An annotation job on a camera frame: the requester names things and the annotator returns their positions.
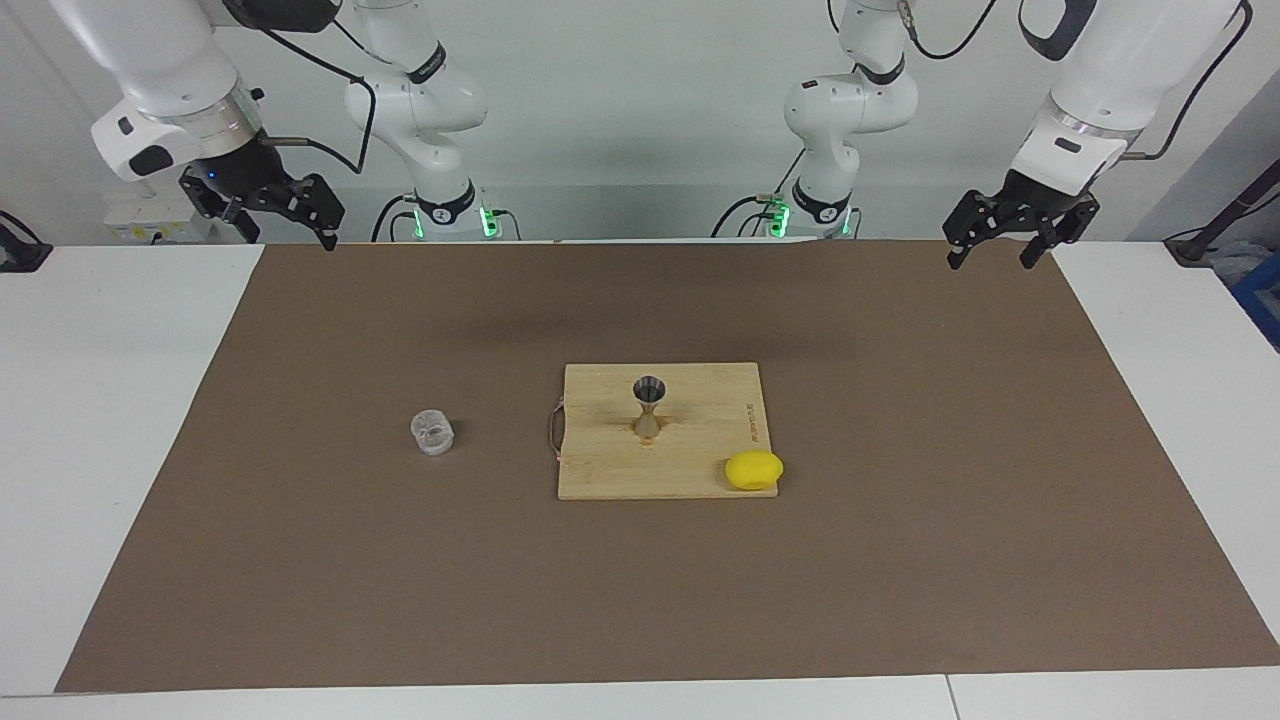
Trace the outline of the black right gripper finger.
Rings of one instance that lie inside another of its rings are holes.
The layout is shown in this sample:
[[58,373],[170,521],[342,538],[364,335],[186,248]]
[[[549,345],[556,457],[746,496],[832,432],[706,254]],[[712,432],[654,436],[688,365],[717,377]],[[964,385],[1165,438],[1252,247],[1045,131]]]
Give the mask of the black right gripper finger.
[[346,206],[329,183],[316,173],[260,190],[260,211],[279,215],[310,229],[326,252],[338,245]]
[[186,195],[202,218],[234,228],[246,243],[259,242],[261,229],[241,202],[227,201],[212,190],[187,190]]

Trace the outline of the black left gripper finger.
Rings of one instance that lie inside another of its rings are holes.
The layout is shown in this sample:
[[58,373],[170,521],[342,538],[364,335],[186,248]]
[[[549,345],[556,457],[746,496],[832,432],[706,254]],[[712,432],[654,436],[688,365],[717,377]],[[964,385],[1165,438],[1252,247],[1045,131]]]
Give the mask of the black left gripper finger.
[[1032,240],[1019,255],[1024,269],[1030,270],[1052,249],[1062,243],[1075,243],[1100,211],[1097,200],[1082,200],[1057,219],[1044,211],[1036,214]]
[[1007,220],[1005,197],[986,196],[978,190],[965,192],[943,220],[943,236],[950,246],[948,266],[957,272],[974,247],[1005,232]]

